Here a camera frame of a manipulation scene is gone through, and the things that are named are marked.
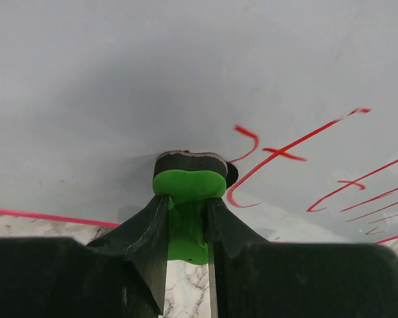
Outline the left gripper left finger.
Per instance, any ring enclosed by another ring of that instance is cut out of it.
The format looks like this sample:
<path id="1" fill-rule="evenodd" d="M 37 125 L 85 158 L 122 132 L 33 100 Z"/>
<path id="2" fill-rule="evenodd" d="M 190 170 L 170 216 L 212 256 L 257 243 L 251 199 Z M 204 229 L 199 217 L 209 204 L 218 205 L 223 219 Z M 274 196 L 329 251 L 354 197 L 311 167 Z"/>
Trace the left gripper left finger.
<path id="1" fill-rule="evenodd" d="M 166 196 L 89 244 L 0 238 L 0 317 L 158 317 L 167 254 Z"/>

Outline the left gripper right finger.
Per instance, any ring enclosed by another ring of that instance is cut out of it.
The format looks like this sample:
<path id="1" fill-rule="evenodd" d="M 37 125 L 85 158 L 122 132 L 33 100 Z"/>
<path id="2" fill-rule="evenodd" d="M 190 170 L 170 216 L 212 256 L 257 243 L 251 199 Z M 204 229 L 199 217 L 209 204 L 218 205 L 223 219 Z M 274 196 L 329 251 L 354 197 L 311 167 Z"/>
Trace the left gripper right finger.
<path id="1" fill-rule="evenodd" d="M 398 256 L 377 244 L 272 243 L 206 204 L 213 317 L 398 317 Z"/>

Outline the green bone-shaped eraser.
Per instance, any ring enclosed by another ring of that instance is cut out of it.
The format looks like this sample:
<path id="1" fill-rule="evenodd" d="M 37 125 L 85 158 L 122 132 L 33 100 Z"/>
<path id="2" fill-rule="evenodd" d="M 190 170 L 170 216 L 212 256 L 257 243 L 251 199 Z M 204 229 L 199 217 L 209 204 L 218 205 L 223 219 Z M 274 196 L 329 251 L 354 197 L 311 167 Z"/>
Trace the green bone-shaped eraser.
<path id="1" fill-rule="evenodd" d="M 171 150 L 158 156 L 152 188 L 168 197 L 168 259 L 208 263 L 206 202 L 219 199 L 239 178 L 237 168 L 211 152 Z"/>

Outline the pink framed whiteboard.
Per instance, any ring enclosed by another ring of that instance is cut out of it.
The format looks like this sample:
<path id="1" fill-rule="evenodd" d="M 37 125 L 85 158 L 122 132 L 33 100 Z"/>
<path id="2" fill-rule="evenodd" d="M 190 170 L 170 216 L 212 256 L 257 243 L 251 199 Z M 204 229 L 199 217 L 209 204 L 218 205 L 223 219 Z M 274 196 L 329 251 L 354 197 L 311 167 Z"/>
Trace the pink framed whiteboard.
<path id="1" fill-rule="evenodd" d="M 0 208 L 116 222 L 214 152 L 270 240 L 398 235 L 398 1 L 0 1 Z"/>

